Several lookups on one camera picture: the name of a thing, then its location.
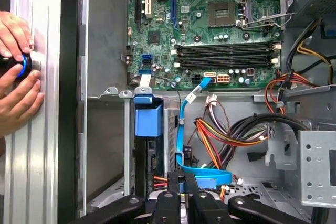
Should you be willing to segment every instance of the yellow wire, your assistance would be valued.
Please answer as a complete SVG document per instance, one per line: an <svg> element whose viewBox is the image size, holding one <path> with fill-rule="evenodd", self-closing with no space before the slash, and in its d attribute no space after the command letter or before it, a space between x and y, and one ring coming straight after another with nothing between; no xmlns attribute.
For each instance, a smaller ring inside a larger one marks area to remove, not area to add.
<svg viewBox="0 0 336 224"><path fill-rule="evenodd" d="M225 136L223 135L222 133L216 131L211 125L209 125L207 122L203 121L202 119L199 119L203 124L205 124L207 126L207 128L209 130L211 130L213 133L221 136L222 138L230 141L230 142L234 142L234 143L237 143L237 144L243 144L243 145L255 145L255 144L259 144L261 143L261 140L258 140L258 141L255 141L255 142L251 142L251 143L246 143L246 142L243 142L243 141L239 141L239 140L236 140L236 139L233 139L233 138L230 138L228 136Z"/></svg>
<svg viewBox="0 0 336 224"><path fill-rule="evenodd" d="M211 150L211 147L210 147L210 145L209 145L209 142L208 142L208 140L207 140L205 134L203 133L203 131L202 131L201 129L198 129L198 132L199 132L200 137L201 137L201 139L202 139L202 142L204 143L205 148L206 148L207 152L209 153L209 155L210 155L212 161L214 162L216 168L217 168L217 169L220 169L220 167L219 167L219 165L218 165L218 163L217 163L217 160L216 160L216 158L215 158L215 155L214 155L214 153L213 153L212 150Z"/></svg>
<svg viewBox="0 0 336 224"><path fill-rule="evenodd" d="M315 52L313 50L310 50L308 48L305 48L302 45L303 45L303 42L301 42L301 44L298 46L297 52L299 52L300 54L303 54L303 55L313 55L313 56L318 57L322 61L324 61L325 64L327 64L327 66L329 67L329 82L332 83L332 80L331 80L331 76L332 76L331 67L332 67L332 64L329 64L329 62L323 56L321 56L320 54L318 54L317 52Z"/></svg>

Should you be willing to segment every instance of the silver metal frame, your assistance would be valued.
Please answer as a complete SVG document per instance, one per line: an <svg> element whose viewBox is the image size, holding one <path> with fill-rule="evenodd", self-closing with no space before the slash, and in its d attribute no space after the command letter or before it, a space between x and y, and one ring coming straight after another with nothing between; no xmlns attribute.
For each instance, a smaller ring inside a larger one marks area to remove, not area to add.
<svg viewBox="0 0 336 224"><path fill-rule="evenodd" d="M34 119L6 138L4 223L57 223L60 3L11 0L35 35L46 97Z"/></svg>

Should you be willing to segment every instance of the black clamp arm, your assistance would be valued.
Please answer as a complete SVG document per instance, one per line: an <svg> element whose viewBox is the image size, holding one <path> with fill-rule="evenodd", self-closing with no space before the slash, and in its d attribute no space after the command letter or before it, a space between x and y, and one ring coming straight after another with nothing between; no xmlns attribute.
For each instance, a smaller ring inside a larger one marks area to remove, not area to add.
<svg viewBox="0 0 336 224"><path fill-rule="evenodd" d="M111 204L99 208L91 214L77 219L72 224L127 224L142 214L145 209L143 198L131 195L125 196Z"/></svg>
<svg viewBox="0 0 336 224"><path fill-rule="evenodd" d="M246 196L235 196L228 201L230 215L246 223L255 224L307 224L285 212L269 207Z"/></svg>

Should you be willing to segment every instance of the orange wire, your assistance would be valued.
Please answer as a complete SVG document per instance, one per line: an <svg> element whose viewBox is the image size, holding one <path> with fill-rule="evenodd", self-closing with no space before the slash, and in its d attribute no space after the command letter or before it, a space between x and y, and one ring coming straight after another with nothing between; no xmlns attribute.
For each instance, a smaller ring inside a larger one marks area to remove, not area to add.
<svg viewBox="0 0 336 224"><path fill-rule="evenodd" d="M161 178L161 177L157 177L157 176L154 176L154 179L161 180L161 181L168 181L167 178Z"/></svg>

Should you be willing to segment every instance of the sata port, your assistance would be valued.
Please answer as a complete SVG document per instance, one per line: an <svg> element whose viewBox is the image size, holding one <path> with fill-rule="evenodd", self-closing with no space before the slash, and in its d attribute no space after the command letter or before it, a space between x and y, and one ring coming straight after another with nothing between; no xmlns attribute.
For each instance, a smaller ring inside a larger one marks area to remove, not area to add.
<svg viewBox="0 0 336 224"><path fill-rule="evenodd" d="M156 167L157 167L157 160L156 156L153 154L151 155L151 169L156 170Z"/></svg>
<svg viewBox="0 0 336 224"><path fill-rule="evenodd" d="M216 77L216 72L205 72L204 77Z"/></svg>

